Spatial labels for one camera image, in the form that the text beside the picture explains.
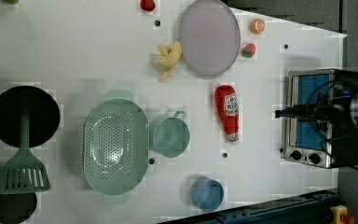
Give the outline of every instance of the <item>strawberry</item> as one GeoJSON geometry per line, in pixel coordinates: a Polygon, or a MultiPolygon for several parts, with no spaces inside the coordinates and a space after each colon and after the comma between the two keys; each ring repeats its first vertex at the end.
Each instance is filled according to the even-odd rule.
{"type": "Polygon", "coordinates": [[[145,11],[151,12],[155,9],[156,5],[153,0],[142,0],[141,8],[145,11]]]}

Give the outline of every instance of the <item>red ketchup bottle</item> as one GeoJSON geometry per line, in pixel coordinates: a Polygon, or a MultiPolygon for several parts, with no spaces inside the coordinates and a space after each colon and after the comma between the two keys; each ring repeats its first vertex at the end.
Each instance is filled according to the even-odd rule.
{"type": "Polygon", "coordinates": [[[234,88],[228,85],[219,86],[214,93],[214,99],[227,139],[231,143],[238,143],[239,108],[234,88]]]}

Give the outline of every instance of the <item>blue cup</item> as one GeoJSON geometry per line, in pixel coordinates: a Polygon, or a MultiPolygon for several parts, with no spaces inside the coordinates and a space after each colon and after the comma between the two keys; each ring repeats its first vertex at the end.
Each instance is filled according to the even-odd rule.
{"type": "Polygon", "coordinates": [[[222,203],[223,197],[222,185],[210,178],[198,179],[191,188],[191,200],[204,212],[216,210],[222,203]]]}

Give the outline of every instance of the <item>green spatula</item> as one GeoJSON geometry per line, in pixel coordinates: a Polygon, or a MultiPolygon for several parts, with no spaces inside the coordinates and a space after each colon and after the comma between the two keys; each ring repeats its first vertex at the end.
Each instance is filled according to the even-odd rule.
{"type": "Polygon", "coordinates": [[[4,165],[0,176],[0,194],[32,193],[50,189],[45,165],[29,148],[29,121],[29,108],[24,104],[21,113],[20,149],[4,165]]]}

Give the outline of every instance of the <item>black bowl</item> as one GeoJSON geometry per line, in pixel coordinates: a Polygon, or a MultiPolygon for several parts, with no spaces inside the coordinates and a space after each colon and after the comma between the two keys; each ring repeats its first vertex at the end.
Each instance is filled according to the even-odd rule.
{"type": "Polygon", "coordinates": [[[19,86],[0,95],[0,139],[20,146],[21,107],[27,105],[30,119],[29,147],[46,143],[60,125],[60,109],[47,92],[32,86],[19,86]]]}

